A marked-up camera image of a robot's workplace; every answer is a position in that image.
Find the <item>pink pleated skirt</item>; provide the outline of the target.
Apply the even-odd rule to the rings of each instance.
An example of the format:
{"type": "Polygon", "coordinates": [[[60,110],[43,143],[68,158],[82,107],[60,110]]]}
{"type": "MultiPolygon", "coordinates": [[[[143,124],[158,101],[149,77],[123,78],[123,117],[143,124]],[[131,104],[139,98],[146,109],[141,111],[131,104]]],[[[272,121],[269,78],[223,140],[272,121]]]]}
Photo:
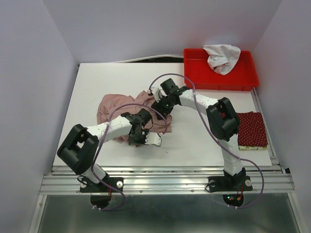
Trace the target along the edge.
{"type": "Polygon", "coordinates": [[[112,119],[115,119],[122,113],[126,112],[137,114],[142,108],[144,108],[153,117],[153,120],[149,121],[145,126],[150,130],[150,132],[172,132],[172,116],[168,115],[166,120],[158,119],[156,113],[149,109],[154,102],[155,98],[153,96],[149,96],[146,91],[141,91],[135,98],[120,94],[104,95],[98,107],[97,123],[101,124],[108,122],[111,115],[112,119]]]}

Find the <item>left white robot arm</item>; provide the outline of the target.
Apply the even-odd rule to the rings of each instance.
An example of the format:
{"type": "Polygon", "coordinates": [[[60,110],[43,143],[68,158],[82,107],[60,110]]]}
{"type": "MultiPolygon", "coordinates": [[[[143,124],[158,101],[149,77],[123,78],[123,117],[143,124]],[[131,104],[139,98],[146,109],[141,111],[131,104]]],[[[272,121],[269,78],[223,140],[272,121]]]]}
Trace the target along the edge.
{"type": "Polygon", "coordinates": [[[125,135],[129,144],[146,145],[149,130],[144,126],[151,120],[151,114],[141,109],[137,114],[126,112],[111,122],[95,126],[77,124],[72,127],[56,154],[75,174],[88,178],[97,191],[104,191],[108,187],[108,174],[93,163],[100,142],[125,135]]]}

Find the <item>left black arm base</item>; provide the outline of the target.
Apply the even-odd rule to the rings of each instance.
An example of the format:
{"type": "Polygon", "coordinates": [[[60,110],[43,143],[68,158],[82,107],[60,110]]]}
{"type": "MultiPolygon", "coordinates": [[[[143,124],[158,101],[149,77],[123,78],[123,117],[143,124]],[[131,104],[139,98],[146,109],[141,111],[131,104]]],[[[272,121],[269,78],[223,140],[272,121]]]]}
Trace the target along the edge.
{"type": "Polygon", "coordinates": [[[102,182],[94,183],[85,176],[78,176],[80,183],[80,193],[90,194],[90,204],[93,209],[99,211],[110,211],[118,208],[119,204],[113,204],[113,193],[121,194],[123,192],[124,178],[105,177],[102,182]]]}

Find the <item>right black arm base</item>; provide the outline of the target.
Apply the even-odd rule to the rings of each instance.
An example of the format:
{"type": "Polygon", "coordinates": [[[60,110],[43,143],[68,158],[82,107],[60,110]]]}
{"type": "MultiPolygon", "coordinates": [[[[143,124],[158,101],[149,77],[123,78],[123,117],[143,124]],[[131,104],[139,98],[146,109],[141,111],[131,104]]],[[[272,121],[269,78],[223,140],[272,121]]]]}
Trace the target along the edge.
{"type": "Polygon", "coordinates": [[[244,202],[244,192],[252,191],[253,187],[245,168],[242,168],[233,176],[224,171],[223,176],[208,177],[205,190],[209,193],[225,192],[224,202],[229,206],[240,208],[244,202]]]}

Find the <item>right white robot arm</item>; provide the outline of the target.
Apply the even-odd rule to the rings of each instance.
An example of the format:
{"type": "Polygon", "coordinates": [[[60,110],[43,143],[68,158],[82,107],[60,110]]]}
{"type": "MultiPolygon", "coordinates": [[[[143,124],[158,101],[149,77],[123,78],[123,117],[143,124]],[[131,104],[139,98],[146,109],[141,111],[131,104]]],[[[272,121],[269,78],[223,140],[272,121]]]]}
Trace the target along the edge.
{"type": "Polygon", "coordinates": [[[195,93],[194,89],[186,86],[178,87],[172,79],[163,82],[160,88],[149,87],[148,94],[155,98],[153,108],[158,116],[166,117],[176,105],[197,110],[204,122],[207,132],[222,148],[224,159],[224,185],[235,189],[241,184],[240,176],[245,175],[245,169],[238,155],[238,132],[240,120],[230,100],[209,98],[195,93]]]}

